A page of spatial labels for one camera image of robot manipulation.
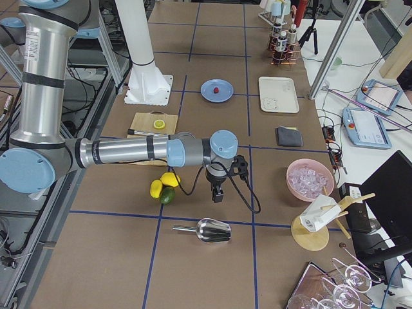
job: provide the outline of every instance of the blue cable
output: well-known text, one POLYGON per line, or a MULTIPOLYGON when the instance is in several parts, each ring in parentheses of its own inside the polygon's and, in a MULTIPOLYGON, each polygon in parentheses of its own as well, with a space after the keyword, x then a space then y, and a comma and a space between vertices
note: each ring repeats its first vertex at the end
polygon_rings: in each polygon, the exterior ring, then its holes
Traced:
POLYGON ((384 298, 383 298, 383 300, 382 300, 382 305, 380 306, 380 309, 384 309, 384 304, 385 304, 386 296, 388 296, 389 288, 390 288, 390 286, 391 286, 391 282, 392 282, 392 279, 393 279, 393 277, 394 277, 394 275, 395 275, 395 272, 398 270, 398 268, 401 266, 401 264, 402 264, 403 262, 405 262, 405 261, 406 261, 406 259, 403 259, 402 261, 400 261, 400 262, 398 263, 398 265, 395 267, 395 269, 393 269, 392 274, 391 274, 391 277, 390 277, 390 279, 389 279, 389 281, 388 281, 388 288, 387 288, 386 291, 385 291, 385 295, 384 295, 384 298))

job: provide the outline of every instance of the white desk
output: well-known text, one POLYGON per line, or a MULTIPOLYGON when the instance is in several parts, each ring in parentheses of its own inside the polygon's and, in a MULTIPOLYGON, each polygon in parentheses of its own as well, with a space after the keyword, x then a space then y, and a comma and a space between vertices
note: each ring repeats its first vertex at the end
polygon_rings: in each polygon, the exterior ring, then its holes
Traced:
MULTIPOLYGON (((311 25, 311 20, 302 20, 302 23, 298 29, 297 37, 300 38, 304 31, 311 25)), ((323 60, 324 56, 330 46, 333 36, 339 26, 339 21, 325 21, 318 20, 316 22, 317 37, 318 37, 318 55, 314 55, 314 43, 313 36, 309 42, 306 42, 302 49, 302 56, 306 59, 317 59, 323 60)), ((372 41, 371 37, 367 33, 365 27, 361 22, 355 22, 351 28, 349 36, 343 42, 341 49, 339 51, 339 56, 343 59, 345 64, 355 64, 362 65, 366 63, 371 63, 379 59, 380 52, 378 51, 375 43, 372 41)), ((314 78, 319 71, 321 66, 320 62, 313 60, 304 59, 304 65, 308 72, 309 83, 312 85, 314 78)), ((373 72, 368 77, 370 79, 381 80, 382 82, 394 85, 397 84, 396 80, 382 79, 379 74, 379 68, 384 64, 382 60, 378 66, 373 70, 373 72)), ((340 66, 335 73, 329 74, 327 81, 330 83, 330 88, 339 89, 342 91, 349 91, 358 88, 369 73, 372 68, 372 64, 363 66, 361 68, 356 68, 353 66, 340 66)), ((347 93, 347 97, 352 97, 356 91, 347 93)), ((321 109, 324 102, 324 109, 331 111, 338 115, 342 114, 342 109, 345 108, 348 103, 341 98, 338 98, 332 93, 329 93, 326 97, 326 92, 320 92, 316 97, 316 106, 321 109)), ((412 108, 409 100, 405 95, 400 99, 399 104, 408 108, 412 108)), ((402 113, 407 118, 412 118, 412 112, 403 111, 401 109, 396 109, 399 113, 402 113)), ((322 111, 318 111, 319 116, 323 116, 322 111)), ((333 114, 327 113, 326 116, 333 119, 335 124, 340 123, 340 118, 333 114)), ((404 119, 396 114, 392 114, 392 119, 399 121, 402 124, 408 124, 404 119)), ((330 125, 330 120, 326 119, 326 125, 330 125)), ((394 128, 387 122, 384 122, 386 129, 394 128)), ((393 147, 389 150, 378 150, 378 149, 367 149, 355 147, 349 140, 345 129, 339 126, 335 127, 335 137, 337 143, 342 147, 343 151, 343 164, 348 172, 346 174, 343 169, 340 169, 340 180, 338 185, 344 182, 351 183, 363 183, 378 167, 380 167, 395 151, 401 150, 410 160, 412 160, 412 135, 405 131, 395 131, 389 133, 389 139, 393 147)), ((384 231, 379 231, 384 239, 388 238, 388 235, 384 231)), ((403 267, 406 269, 408 274, 412 274, 412 268, 405 262, 403 267)), ((405 288, 397 290, 395 297, 388 297, 386 301, 386 308, 395 308, 397 302, 396 299, 403 295, 412 295, 412 281, 408 279, 402 280, 405 288)), ((383 290, 386 286, 378 285, 376 286, 368 295, 370 295, 374 301, 375 305, 380 306, 383 298, 383 290)))

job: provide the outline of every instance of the metal scoop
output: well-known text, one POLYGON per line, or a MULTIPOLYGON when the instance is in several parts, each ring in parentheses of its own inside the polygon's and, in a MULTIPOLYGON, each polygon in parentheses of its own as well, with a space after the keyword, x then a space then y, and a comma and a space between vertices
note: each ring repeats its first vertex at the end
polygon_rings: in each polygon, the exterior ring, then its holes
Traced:
POLYGON ((230 239, 230 225, 210 218, 200 220, 196 227, 173 225, 173 229, 195 232, 197 237, 205 243, 220 243, 230 239))

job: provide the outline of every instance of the computer monitor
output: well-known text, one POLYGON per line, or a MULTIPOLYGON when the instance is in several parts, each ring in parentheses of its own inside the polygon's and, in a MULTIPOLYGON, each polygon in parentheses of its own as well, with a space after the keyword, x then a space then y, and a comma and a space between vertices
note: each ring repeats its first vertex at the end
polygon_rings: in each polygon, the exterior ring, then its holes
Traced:
POLYGON ((395 246, 362 261, 370 265, 397 256, 411 258, 412 266, 412 162, 395 152, 361 186, 362 195, 375 193, 367 204, 395 246))

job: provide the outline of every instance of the black tripod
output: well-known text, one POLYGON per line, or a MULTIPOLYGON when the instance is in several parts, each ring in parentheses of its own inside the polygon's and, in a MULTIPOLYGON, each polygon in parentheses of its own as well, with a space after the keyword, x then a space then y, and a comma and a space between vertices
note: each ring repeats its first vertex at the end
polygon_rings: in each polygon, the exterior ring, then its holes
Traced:
POLYGON ((317 55, 317 33, 315 28, 316 23, 316 15, 317 9, 319 6, 319 0, 314 0, 314 5, 312 7, 312 25, 308 27, 308 29, 304 32, 301 39, 299 40, 299 46, 302 48, 305 42, 309 41, 310 35, 314 34, 314 48, 315 48, 315 55, 317 55))

